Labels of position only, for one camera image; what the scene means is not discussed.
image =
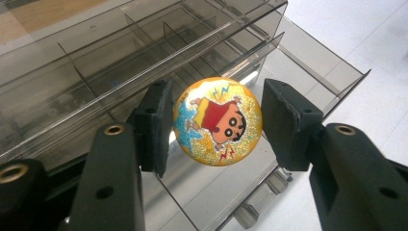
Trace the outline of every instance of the white floor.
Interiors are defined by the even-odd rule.
[[[408,1],[291,0],[285,15],[362,72],[372,69],[325,122],[360,128],[408,166]],[[252,230],[320,230],[308,177],[296,173]]]

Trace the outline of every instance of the black hair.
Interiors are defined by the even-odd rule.
[[[240,111],[236,111],[237,114],[242,116],[242,125],[239,126],[238,128],[242,128],[242,133],[237,133],[237,136],[235,138],[232,139],[232,141],[239,141],[243,135],[243,133],[245,133],[245,129],[246,129],[246,119],[245,116],[243,116],[243,114]]]

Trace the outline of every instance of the wooden surface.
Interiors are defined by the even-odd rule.
[[[70,18],[108,0],[39,0],[0,14],[0,44]]]

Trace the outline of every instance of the plastic drawer unit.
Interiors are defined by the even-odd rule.
[[[36,4],[47,7],[27,1],[10,12]],[[174,80],[174,100],[211,76],[261,100],[264,79],[277,79],[328,116],[367,74],[290,22],[287,4],[99,1],[66,18],[50,13],[49,24],[0,45],[0,163],[35,158],[51,171],[75,161],[98,127],[125,121],[161,79]],[[288,186],[265,138],[230,167],[203,166],[176,141],[169,149],[163,178],[142,174],[146,230],[215,230],[231,219],[248,228]]]

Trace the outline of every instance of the character face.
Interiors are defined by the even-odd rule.
[[[237,141],[244,132],[244,117],[236,104],[230,104],[228,111],[219,120],[212,136],[216,143]]]

